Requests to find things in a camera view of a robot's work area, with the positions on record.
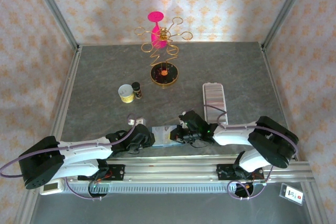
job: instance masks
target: aluminum frame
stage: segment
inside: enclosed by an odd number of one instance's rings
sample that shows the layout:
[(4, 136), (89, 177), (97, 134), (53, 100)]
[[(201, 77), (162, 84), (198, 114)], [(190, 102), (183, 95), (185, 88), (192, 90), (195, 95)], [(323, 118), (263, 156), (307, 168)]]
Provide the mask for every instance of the aluminum frame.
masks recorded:
[(77, 50), (78, 44), (75, 40), (75, 37), (73, 36), (67, 22), (65, 21), (61, 11), (59, 10), (55, 0), (45, 0), (51, 13), (53, 14), (54, 18), (56, 19), (56, 22), (59, 24), (60, 28), (64, 32), (65, 37), (69, 41), (70, 45), (74, 50)]
[[(233, 164), (237, 155), (202, 155), (202, 156), (177, 156), (177, 157), (135, 157), (111, 158), (108, 164), (124, 164), (123, 181), (101, 182), (104, 188), (118, 185), (138, 188), (150, 184), (175, 184), (175, 185), (227, 185), (228, 181), (218, 180), (217, 164)], [(267, 176), (271, 166), (264, 167)], [(269, 183), (295, 183), (314, 182), (314, 176), (308, 162), (292, 161), (286, 169), (274, 167)], [(78, 181), (72, 178), (69, 185), (77, 192), (86, 191), (89, 182)], [(265, 180), (255, 180), (254, 184), (265, 184)]]
[[(55, 117), (54, 123), (50, 130), (50, 135), (55, 136), (57, 140), (60, 140), (64, 121), (67, 115), (68, 105), (70, 101), (70, 96), (72, 92), (73, 82), (75, 81), (76, 71), (78, 67), (78, 62), (80, 58), (81, 47), (79, 50), (76, 50), (71, 65), (66, 77), (66, 82), (63, 87), (63, 92), (61, 96), (61, 100), (58, 105), (57, 115)], [(27, 224), (30, 223), (30, 220), (33, 215), (33, 211), (35, 208), (37, 196), (39, 193), (39, 188), (33, 190), (25, 190), (22, 200), (20, 202), (18, 212), (16, 214), (14, 224)]]
[(263, 45), (263, 49), (267, 50), (269, 45), (271, 44), (272, 40), (274, 39), (275, 35), (277, 34), (280, 26), (285, 21), (288, 13), (290, 12), (292, 6), (294, 5), (295, 0), (286, 0), (283, 4), (277, 18), (275, 19), (270, 31), (268, 32)]

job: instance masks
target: small bottle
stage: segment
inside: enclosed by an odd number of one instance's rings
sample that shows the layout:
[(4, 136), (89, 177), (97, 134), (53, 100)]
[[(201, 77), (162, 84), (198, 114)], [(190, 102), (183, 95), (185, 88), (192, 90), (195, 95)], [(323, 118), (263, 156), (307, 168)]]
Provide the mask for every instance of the small bottle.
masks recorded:
[(141, 99), (142, 98), (142, 93), (141, 93), (141, 89), (140, 89), (140, 84), (138, 82), (134, 82), (134, 83), (132, 83), (132, 88), (133, 88), (133, 92), (135, 94), (135, 98)]

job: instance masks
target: floral pattern wall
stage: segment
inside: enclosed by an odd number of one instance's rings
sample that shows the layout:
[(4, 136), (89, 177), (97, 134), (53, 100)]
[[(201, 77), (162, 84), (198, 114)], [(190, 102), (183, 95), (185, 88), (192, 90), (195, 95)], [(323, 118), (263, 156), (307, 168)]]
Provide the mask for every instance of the floral pattern wall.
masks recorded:
[(147, 20), (162, 11), (161, 25), (175, 16), (184, 24), (174, 32), (189, 30), (193, 41), (263, 42), (285, 0), (56, 0), (79, 44), (139, 44), (138, 26), (151, 30)]
[[(44, 0), (1, 0), (0, 17), (2, 166), (50, 134), (74, 53)], [(0, 178), (1, 223), (13, 223), (23, 191), (21, 178)]]
[(267, 50), (301, 156), (336, 220), (336, 0), (297, 0)]

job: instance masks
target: gray table surface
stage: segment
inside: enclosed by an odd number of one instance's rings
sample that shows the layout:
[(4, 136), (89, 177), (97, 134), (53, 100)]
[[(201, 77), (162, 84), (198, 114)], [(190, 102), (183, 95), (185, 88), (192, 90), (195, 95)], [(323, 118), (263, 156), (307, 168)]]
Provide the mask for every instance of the gray table surface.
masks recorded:
[[(179, 79), (167, 89), (151, 81), (151, 59), (139, 45), (83, 47), (62, 140), (91, 140), (127, 130), (130, 112), (146, 118), (147, 126), (178, 124), (177, 116), (190, 108), (203, 116), (202, 85), (206, 82), (223, 84), (229, 124), (249, 123), (261, 115), (285, 124), (258, 43), (179, 47), (180, 56), (172, 61), (180, 71)], [(122, 103), (118, 87), (134, 81), (141, 83), (143, 98)], [(138, 156), (237, 154), (242, 150), (235, 145), (199, 149), (185, 145), (145, 148)], [(234, 200), (228, 194), (114, 194), (102, 202), (71, 194), (39, 196), (31, 223), (311, 223), (306, 203), (301, 207), (280, 198), (280, 186), (268, 184), (249, 201)], [(301, 189), (300, 184), (293, 186)]]
[[(179, 78), (162, 89), (152, 82), (149, 65), (153, 59), (140, 45), (84, 46), (61, 140), (93, 140), (128, 130), (131, 112), (144, 117), (147, 126), (178, 124), (178, 115), (190, 108), (204, 117), (202, 85), (207, 82), (223, 85), (229, 124), (250, 123), (267, 115), (285, 125), (257, 42), (184, 43), (179, 48), (179, 57), (171, 61), (179, 69)], [(135, 81), (141, 84), (143, 98), (121, 102), (119, 86)], [(138, 156), (237, 154), (249, 148), (185, 145), (146, 148)]]

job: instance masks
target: round black base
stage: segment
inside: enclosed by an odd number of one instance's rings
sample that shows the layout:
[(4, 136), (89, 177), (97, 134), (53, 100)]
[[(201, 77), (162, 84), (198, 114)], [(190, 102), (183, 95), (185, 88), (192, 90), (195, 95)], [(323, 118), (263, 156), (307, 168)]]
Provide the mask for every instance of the round black base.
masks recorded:
[(163, 87), (173, 84), (179, 75), (177, 67), (168, 62), (160, 62), (151, 70), (152, 81)]

